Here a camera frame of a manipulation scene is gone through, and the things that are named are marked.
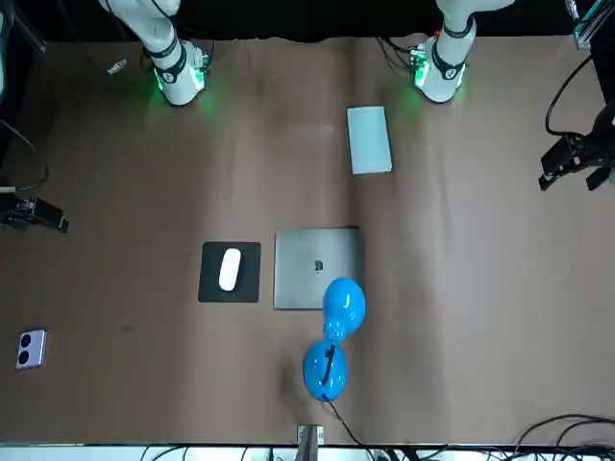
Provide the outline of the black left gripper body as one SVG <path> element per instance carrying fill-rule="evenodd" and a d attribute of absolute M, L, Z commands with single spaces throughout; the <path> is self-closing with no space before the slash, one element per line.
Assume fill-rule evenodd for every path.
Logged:
<path fill-rule="evenodd" d="M 589 133 L 577 141 L 578 166 L 614 165 L 614 104 L 607 103 L 596 116 Z"/>

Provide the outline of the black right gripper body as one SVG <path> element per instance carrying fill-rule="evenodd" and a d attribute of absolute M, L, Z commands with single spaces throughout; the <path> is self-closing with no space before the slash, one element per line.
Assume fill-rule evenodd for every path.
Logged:
<path fill-rule="evenodd" d="M 25 230 L 35 222 L 36 198 L 22 198 L 15 194 L 1 195 L 1 226 Z"/>

